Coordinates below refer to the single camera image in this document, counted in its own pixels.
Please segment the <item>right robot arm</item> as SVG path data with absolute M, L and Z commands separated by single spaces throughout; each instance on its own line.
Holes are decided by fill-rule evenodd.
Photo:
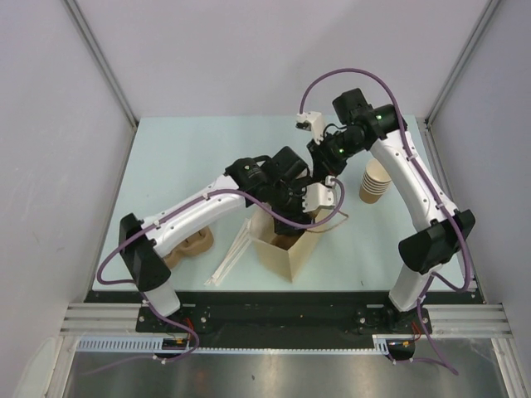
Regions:
M 421 302 L 439 270 L 456 253 L 465 251 L 475 217 L 444 197 L 414 149 L 394 102 L 375 108 L 361 90 L 354 89 L 337 97 L 333 107 L 343 128 L 332 134 L 325 133 L 321 113 L 301 109 L 297 114 L 298 128 L 313 134 L 308 150 L 314 177 L 318 181 L 336 177 L 349 158 L 363 150 L 370 152 L 397 188 L 416 231 L 398 244 L 403 266 L 389 291 L 389 307 L 382 312 L 389 331 L 403 332 L 412 324 L 411 310 Z

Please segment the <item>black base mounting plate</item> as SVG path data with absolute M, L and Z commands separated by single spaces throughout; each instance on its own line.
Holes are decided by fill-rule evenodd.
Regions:
M 343 350 L 370 347 L 374 334 L 420 337 L 435 320 L 428 308 L 398 313 L 384 292 L 185 292 L 181 299 L 164 320 L 142 304 L 134 331 L 172 336 L 178 347 L 191 328 L 201 348 Z

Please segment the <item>aluminium frame rail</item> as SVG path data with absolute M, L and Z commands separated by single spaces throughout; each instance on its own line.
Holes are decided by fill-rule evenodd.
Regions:
M 140 303 L 71 303 L 60 328 L 61 335 L 131 336 L 140 323 Z M 436 338 L 511 338 L 500 304 L 428 304 Z

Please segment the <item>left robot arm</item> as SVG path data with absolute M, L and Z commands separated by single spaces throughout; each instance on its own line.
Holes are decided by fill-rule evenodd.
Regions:
M 156 216 L 124 216 L 119 223 L 120 256 L 134 284 L 155 308 L 154 321 L 171 332 L 182 325 L 183 311 L 164 262 L 179 244 L 234 211 L 266 203 L 276 214 L 277 235 L 300 236 L 312 223 L 303 211 L 304 189 L 311 182 L 307 163 L 291 148 L 275 156 L 240 158 L 198 194 Z

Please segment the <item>kraft paper takeout bag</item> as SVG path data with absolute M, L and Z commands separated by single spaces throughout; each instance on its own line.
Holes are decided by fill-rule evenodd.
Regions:
M 340 211 L 339 221 L 333 225 L 324 225 L 304 230 L 300 239 L 289 250 L 282 250 L 271 244 L 277 235 L 274 232 L 274 218 L 265 211 L 258 209 L 250 221 L 250 238 L 260 263 L 270 272 L 293 282 L 297 274 L 304 268 L 313 254 L 321 235 L 343 224 L 349 215 Z

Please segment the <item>brown pulp cup carrier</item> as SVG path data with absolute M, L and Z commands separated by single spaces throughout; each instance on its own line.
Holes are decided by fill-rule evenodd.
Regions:
M 173 269 L 183 259 L 196 257 L 207 252 L 212 248 L 213 243 L 214 238 L 211 229 L 206 226 L 175 246 L 163 257 L 163 261 L 169 269 Z

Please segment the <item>single brown pulp carrier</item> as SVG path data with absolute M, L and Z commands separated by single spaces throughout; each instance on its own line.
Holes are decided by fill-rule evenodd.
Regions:
M 289 250 L 300 239 L 300 235 L 276 235 L 271 244 L 282 250 Z

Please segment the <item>stack of paper cups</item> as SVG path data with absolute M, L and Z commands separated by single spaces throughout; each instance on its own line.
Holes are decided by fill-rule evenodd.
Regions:
M 367 204 L 374 204 L 387 192 L 391 183 L 392 179 L 385 167 L 373 158 L 365 167 L 359 197 Z

